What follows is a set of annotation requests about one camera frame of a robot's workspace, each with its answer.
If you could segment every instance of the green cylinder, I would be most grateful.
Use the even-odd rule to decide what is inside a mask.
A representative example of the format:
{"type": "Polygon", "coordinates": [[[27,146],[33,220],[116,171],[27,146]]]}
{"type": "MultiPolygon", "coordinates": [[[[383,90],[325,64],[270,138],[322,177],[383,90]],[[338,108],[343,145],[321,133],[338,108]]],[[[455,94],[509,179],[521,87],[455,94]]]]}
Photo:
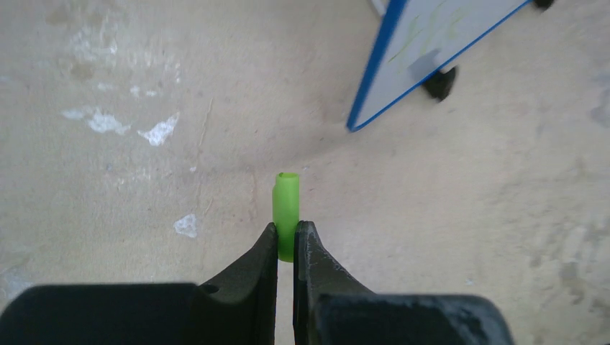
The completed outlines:
{"type": "Polygon", "coordinates": [[[278,258],[294,261],[294,233],[299,223],[299,174],[280,172],[272,192],[273,223],[278,231],[278,258]]]}

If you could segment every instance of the whiteboard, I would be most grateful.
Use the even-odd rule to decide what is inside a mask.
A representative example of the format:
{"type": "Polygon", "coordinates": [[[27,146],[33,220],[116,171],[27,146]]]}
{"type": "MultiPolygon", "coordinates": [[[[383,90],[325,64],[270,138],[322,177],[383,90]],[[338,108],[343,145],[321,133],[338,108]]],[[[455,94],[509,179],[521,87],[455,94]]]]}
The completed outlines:
{"type": "Polygon", "coordinates": [[[390,0],[347,120],[355,132],[529,0],[390,0]]]}

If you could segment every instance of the blue border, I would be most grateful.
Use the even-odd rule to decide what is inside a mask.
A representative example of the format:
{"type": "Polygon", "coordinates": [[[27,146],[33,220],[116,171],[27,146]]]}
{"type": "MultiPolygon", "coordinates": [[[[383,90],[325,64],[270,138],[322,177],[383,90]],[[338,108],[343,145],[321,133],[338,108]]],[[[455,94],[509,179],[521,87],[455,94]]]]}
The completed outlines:
{"type": "Polygon", "coordinates": [[[445,67],[447,64],[451,63],[455,58],[457,58],[460,54],[462,54],[465,50],[472,47],[476,42],[478,42],[481,38],[485,37],[489,32],[493,31],[493,29],[497,28],[500,24],[504,23],[510,16],[517,13],[523,6],[527,5],[531,0],[525,0],[525,2],[519,5],[515,10],[506,15],[506,17],[502,18],[495,25],[487,29],[481,36],[477,37],[476,40],[472,41],[469,45],[464,47],[462,50],[453,55],[449,60],[445,61],[441,66],[439,66],[436,70],[433,70],[430,74],[426,75],[425,78],[421,79],[418,83],[413,85],[409,90],[405,91],[402,95],[400,95],[397,99],[393,100],[388,104],[385,108],[381,109],[377,114],[373,115],[370,119],[368,119],[365,123],[360,126],[354,127],[356,120],[358,119],[358,115],[362,110],[364,105],[364,100],[368,95],[368,91],[370,89],[370,85],[373,83],[375,76],[377,75],[377,71],[379,69],[379,65],[383,59],[383,56],[386,54],[386,50],[388,48],[388,44],[391,41],[391,38],[394,34],[394,30],[396,25],[399,22],[399,19],[402,15],[403,9],[406,8],[406,4],[409,0],[391,0],[388,5],[388,9],[386,10],[386,15],[383,18],[383,22],[381,23],[381,27],[379,28],[379,33],[377,35],[377,40],[375,41],[375,45],[373,46],[373,52],[370,54],[370,58],[368,60],[368,64],[366,65],[366,69],[364,72],[364,76],[362,81],[360,82],[360,88],[356,93],[356,98],[354,100],[354,104],[352,106],[352,111],[350,112],[350,117],[347,119],[347,129],[350,132],[356,132],[361,130],[364,126],[371,123],[372,120],[377,119],[377,116],[381,115],[384,111],[388,110],[391,106],[396,104],[396,102],[400,101],[404,96],[413,91],[416,87],[420,86],[423,82],[425,82],[431,75],[433,75],[437,70],[445,67]]]}

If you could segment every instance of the concrete floor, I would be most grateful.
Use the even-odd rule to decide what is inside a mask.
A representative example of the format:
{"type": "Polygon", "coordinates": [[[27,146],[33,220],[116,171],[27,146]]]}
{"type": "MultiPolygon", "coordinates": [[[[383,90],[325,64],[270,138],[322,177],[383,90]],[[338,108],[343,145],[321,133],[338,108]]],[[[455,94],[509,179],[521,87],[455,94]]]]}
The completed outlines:
{"type": "Polygon", "coordinates": [[[610,342],[608,1],[524,9],[446,101],[348,134],[378,24],[365,0],[5,1],[0,308],[47,282],[203,282],[296,171],[302,218],[369,288],[486,296],[518,344],[610,342]]]}

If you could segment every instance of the black rubber foot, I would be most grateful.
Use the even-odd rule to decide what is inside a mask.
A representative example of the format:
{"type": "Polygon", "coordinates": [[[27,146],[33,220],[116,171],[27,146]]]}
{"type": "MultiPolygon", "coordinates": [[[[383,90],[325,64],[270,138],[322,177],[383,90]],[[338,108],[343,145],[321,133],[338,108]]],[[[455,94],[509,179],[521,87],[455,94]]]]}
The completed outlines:
{"type": "Polygon", "coordinates": [[[554,0],[534,0],[532,3],[536,6],[537,9],[541,9],[542,11],[548,9],[553,4],[554,0]]]}
{"type": "Polygon", "coordinates": [[[455,78],[458,76],[458,68],[454,67],[448,72],[443,73],[438,70],[430,79],[426,80],[422,86],[430,97],[442,101],[449,96],[451,88],[455,82],[455,78]]]}

